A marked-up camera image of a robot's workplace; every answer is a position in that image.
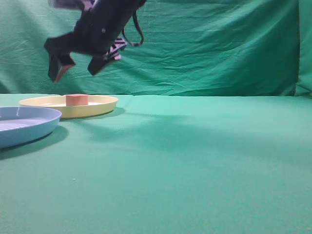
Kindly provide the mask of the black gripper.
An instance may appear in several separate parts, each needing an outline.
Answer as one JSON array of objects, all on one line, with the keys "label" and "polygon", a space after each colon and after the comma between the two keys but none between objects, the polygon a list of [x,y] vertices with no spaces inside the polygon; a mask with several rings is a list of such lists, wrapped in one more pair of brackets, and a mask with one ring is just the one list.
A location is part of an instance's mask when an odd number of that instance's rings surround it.
[{"label": "black gripper", "polygon": [[49,55],[48,77],[53,83],[59,82],[63,75],[76,64],[71,58],[74,52],[96,55],[93,56],[88,71],[96,75],[106,66],[121,60],[119,51],[127,46],[125,26],[133,19],[135,28],[141,40],[130,42],[134,47],[144,42],[143,32],[137,20],[137,10],[144,0],[75,0],[81,10],[80,19],[76,22],[73,33],[59,37],[48,38],[44,44]]}]

